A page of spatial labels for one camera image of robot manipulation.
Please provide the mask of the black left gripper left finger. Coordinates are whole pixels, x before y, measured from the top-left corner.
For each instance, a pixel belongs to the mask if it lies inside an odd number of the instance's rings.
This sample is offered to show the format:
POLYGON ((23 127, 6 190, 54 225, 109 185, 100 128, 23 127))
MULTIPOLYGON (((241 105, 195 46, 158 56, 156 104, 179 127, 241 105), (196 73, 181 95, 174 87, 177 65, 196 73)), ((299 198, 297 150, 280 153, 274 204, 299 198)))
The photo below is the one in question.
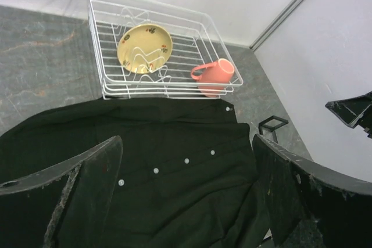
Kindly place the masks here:
POLYGON ((123 155, 119 136, 1 184, 1 247, 99 247, 123 155))

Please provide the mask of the black button-up shirt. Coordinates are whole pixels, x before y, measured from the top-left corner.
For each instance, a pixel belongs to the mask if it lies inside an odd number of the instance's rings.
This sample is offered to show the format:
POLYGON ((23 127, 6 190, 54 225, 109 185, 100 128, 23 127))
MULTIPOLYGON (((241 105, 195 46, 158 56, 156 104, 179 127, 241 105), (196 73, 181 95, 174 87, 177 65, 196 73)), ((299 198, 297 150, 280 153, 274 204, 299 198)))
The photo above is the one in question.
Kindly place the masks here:
POLYGON ((269 221, 250 128, 221 99, 92 100, 1 136, 1 181, 119 136, 123 157, 103 247, 258 247, 269 221))

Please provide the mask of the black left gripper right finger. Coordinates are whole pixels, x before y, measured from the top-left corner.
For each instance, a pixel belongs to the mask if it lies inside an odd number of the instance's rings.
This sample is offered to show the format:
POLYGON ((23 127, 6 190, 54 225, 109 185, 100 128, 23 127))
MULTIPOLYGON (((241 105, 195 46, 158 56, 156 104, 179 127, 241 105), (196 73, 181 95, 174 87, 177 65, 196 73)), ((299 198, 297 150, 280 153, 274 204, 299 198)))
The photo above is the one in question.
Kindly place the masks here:
POLYGON ((275 247, 371 247, 371 183, 252 142, 275 247))

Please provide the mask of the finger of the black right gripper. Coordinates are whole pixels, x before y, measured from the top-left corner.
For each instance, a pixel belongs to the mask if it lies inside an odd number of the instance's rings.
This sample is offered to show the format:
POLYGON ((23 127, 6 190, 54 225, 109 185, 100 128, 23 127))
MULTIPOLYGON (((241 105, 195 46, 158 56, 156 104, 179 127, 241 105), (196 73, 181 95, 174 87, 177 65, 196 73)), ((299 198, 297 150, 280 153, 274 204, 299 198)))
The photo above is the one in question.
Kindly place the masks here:
POLYGON ((371 138, 371 92, 355 98, 327 102, 325 107, 347 127, 361 126, 371 138))

